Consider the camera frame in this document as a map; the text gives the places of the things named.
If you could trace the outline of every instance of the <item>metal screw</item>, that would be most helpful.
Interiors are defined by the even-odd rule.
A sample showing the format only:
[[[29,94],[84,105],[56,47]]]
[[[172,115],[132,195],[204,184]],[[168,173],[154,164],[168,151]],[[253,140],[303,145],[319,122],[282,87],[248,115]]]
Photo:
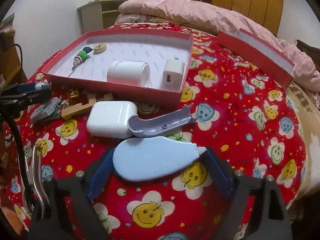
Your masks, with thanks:
[[[45,181],[50,181],[50,180],[52,180],[52,175],[46,176],[44,180],[45,180]]]
[[[274,178],[273,178],[272,175],[267,175],[266,178],[267,178],[267,180],[269,180],[269,181],[273,181],[273,180],[274,180]]]
[[[240,177],[240,176],[243,175],[243,171],[241,171],[241,170],[236,170],[236,171],[235,171],[235,174]]]
[[[77,177],[82,177],[84,175],[84,171],[77,171],[76,176]]]

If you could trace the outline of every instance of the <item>pink blanket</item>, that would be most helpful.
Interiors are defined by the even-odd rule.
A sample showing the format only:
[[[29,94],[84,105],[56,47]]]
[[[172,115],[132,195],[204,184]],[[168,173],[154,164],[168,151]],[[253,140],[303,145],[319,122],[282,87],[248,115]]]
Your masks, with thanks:
[[[292,77],[305,90],[320,92],[320,73],[312,59],[295,45],[276,38],[265,27],[236,11],[208,3],[187,0],[129,0],[119,7],[121,14],[139,14],[161,17],[168,21],[190,26],[217,35],[219,31],[238,32],[239,28],[255,34],[284,53],[295,63]],[[318,93],[313,99],[318,100]]]

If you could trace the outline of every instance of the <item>white rounded box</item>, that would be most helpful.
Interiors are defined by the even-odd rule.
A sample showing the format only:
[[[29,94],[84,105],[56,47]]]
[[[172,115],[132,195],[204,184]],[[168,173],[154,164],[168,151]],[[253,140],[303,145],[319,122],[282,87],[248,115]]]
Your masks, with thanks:
[[[127,139],[132,136],[128,120],[138,113],[130,101],[100,101],[93,105],[87,121],[87,130],[93,136]]]

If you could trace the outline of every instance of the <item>beige round object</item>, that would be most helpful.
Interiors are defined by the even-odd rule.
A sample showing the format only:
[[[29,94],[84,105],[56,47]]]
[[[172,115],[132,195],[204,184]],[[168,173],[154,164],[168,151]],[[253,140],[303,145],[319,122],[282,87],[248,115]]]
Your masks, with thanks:
[[[99,54],[99,53],[106,51],[106,49],[107,49],[107,45],[105,43],[100,43],[100,44],[97,44],[96,46],[94,46],[93,52],[96,54]]]

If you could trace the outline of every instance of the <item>white wall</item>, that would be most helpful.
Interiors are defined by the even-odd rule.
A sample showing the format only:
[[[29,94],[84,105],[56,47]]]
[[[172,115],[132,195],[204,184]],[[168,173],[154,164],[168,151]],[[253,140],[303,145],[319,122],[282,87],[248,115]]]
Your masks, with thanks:
[[[291,44],[299,39],[320,48],[320,22],[306,0],[284,0],[277,36]]]
[[[23,69],[30,77],[56,51],[81,33],[76,9],[94,0],[16,0],[8,15],[15,13],[15,42],[22,46]]]

